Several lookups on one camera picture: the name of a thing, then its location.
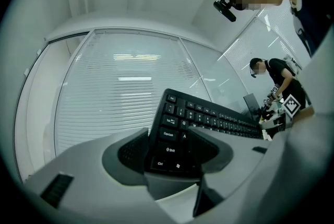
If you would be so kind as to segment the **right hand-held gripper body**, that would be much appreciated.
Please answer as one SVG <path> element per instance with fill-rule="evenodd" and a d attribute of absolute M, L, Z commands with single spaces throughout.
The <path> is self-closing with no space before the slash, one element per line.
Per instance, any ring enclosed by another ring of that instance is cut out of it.
<path fill-rule="evenodd" d="M 269 130 L 278 128 L 280 131 L 290 128 L 292 126 L 293 117 L 300 110 L 300 103 L 292 96 L 282 103 L 281 108 L 269 120 L 260 124 L 262 130 Z"/>

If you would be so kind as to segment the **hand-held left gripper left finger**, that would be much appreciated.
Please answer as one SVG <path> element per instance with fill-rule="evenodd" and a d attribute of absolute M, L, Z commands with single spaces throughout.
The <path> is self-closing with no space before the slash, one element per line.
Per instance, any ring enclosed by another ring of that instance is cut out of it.
<path fill-rule="evenodd" d="M 80 143 L 30 176 L 25 189 L 50 223 L 182 223 L 149 192 L 147 152 L 147 128 Z"/>

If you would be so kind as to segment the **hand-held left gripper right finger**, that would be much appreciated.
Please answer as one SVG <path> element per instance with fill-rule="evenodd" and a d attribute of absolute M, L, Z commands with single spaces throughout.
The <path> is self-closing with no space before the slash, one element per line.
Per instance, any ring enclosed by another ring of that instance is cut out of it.
<path fill-rule="evenodd" d="M 188 146 L 201 172 L 194 223 L 274 223 L 294 207 L 289 132 L 270 142 L 203 128 Z"/>

